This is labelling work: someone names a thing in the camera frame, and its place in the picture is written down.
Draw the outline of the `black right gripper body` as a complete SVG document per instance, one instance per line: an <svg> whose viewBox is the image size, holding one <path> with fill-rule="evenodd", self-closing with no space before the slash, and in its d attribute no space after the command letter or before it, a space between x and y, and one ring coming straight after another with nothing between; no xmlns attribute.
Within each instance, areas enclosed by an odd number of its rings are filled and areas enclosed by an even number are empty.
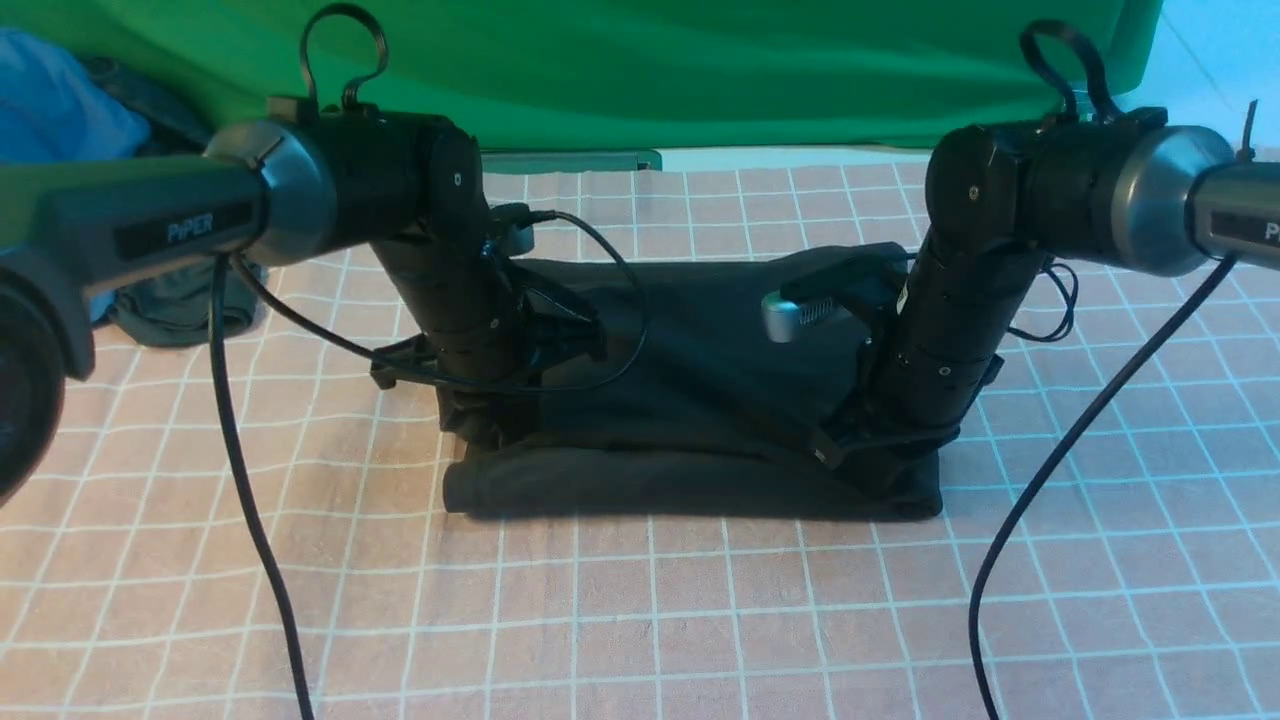
<svg viewBox="0 0 1280 720"><path fill-rule="evenodd" d="M896 299L847 297L870 334L812 455L861 491L934 489L940 450L998 374L998 347L1044 264L1043 250L1020 243L970 251L931 234L906 272L877 265Z"/></svg>

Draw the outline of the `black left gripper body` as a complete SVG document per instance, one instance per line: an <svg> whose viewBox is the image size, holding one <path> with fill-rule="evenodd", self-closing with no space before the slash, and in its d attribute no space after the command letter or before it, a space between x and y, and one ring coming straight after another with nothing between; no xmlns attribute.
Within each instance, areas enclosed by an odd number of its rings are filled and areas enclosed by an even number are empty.
<svg viewBox="0 0 1280 720"><path fill-rule="evenodd" d="M435 386L442 429L471 446L530 436L544 373L576 357L608 357L590 304L490 245L463 251L401 234L372 251L420 332L379 348L370 377L380 389L402 380Z"/></svg>

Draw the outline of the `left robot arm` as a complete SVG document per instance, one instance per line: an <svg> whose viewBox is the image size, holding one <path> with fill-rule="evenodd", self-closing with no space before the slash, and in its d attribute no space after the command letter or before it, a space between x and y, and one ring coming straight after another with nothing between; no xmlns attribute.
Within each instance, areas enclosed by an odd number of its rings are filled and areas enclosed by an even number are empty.
<svg viewBox="0 0 1280 720"><path fill-rule="evenodd" d="M596 311L515 263L548 219L492 206L477 141L447 118L370 105L239 123L201 155L4 169L3 497L93 370L90 299L224 254L287 266L369 245L422 333L375 357L381 387L451 387L466 407L540 392L607 355Z"/></svg>

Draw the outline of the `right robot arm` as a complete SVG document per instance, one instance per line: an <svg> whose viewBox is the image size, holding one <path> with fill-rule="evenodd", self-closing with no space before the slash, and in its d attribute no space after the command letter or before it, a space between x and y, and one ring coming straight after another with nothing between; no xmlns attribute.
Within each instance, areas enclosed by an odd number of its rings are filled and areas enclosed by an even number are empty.
<svg viewBox="0 0 1280 720"><path fill-rule="evenodd" d="M869 340L852 391L812 436L828 468L867 460L892 478L954 439L1055 259L1165 278L1208 260L1277 268L1277 164L1155 108L954 131L932 154L925 205L913 259L835 268L829 300Z"/></svg>

